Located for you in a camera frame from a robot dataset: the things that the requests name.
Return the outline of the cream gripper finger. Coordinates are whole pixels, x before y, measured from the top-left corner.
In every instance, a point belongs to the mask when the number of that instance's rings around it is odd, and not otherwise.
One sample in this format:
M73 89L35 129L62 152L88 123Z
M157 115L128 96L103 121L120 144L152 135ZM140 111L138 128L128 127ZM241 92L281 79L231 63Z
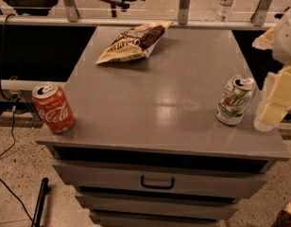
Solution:
M257 131L276 128L291 110L291 65L265 78L253 126Z

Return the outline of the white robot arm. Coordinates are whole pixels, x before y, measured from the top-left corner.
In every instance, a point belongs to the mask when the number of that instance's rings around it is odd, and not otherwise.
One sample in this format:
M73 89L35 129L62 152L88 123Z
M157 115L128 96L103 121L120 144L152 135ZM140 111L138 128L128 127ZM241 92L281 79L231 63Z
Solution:
M278 73L267 74L253 121L256 130L271 131L291 110L291 8L279 23L256 38L252 46L271 49L273 59L283 64Z

